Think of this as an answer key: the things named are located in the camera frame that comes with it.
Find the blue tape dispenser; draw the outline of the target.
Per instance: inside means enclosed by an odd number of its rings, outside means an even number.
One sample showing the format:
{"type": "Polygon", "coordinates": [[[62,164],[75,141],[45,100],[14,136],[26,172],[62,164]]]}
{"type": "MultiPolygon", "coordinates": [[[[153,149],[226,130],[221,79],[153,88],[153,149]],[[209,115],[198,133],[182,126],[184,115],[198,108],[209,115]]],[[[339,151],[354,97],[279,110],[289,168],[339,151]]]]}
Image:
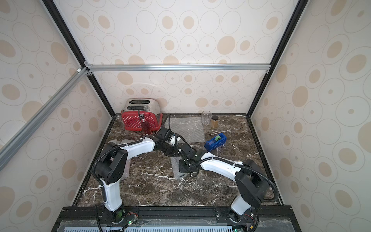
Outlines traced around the blue tape dispenser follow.
{"type": "Polygon", "coordinates": [[[223,133],[220,133],[211,140],[206,141],[204,147],[208,152],[211,152],[212,150],[217,149],[218,147],[224,146],[226,141],[227,137],[223,133]]]}

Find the single bubble wrap sheet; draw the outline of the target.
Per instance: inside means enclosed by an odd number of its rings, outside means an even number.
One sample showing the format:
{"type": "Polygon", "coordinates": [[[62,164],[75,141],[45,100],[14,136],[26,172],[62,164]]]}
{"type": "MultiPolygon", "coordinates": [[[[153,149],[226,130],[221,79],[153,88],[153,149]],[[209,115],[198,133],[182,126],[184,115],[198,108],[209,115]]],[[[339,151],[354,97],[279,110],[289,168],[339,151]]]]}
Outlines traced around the single bubble wrap sheet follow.
{"type": "Polygon", "coordinates": [[[114,144],[118,144],[118,141],[116,140],[116,139],[114,139],[114,140],[110,140],[109,142],[107,142],[108,144],[109,143],[114,143],[114,144]]]}

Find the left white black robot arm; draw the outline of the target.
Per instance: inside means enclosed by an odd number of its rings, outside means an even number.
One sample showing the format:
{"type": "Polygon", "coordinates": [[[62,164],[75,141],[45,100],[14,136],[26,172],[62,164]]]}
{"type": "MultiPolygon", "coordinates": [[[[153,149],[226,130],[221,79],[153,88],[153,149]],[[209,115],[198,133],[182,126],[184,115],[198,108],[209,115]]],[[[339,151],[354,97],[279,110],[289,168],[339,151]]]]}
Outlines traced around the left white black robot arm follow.
{"type": "Polygon", "coordinates": [[[175,145],[179,141],[180,138],[176,138],[174,132],[162,126],[154,134],[144,135],[137,141],[121,144],[110,142],[104,147],[101,156],[93,164],[92,175],[99,182],[105,214],[113,222],[120,222],[124,218],[119,183],[127,161],[154,150],[175,156],[175,145]]]}

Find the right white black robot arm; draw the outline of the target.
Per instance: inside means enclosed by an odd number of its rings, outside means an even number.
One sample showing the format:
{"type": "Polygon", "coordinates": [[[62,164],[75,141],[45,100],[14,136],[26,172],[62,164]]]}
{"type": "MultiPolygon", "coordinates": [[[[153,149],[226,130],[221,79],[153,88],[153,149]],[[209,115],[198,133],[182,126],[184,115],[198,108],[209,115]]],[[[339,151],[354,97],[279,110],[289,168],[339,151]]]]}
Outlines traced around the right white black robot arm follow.
{"type": "Polygon", "coordinates": [[[196,150],[189,143],[179,144],[184,138],[175,134],[171,139],[175,153],[180,155],[179,171],[196,177],[200,170],[211,171],[227,177],[237,185],[239,194],[230,205],[228,217],[232,222],[240,222],[244,213],[263,202],[276,202],[279,197],[275,183],[262,173],[260,167],[251,159],[244,162],[218,157],[206,150],[196,150]]]}

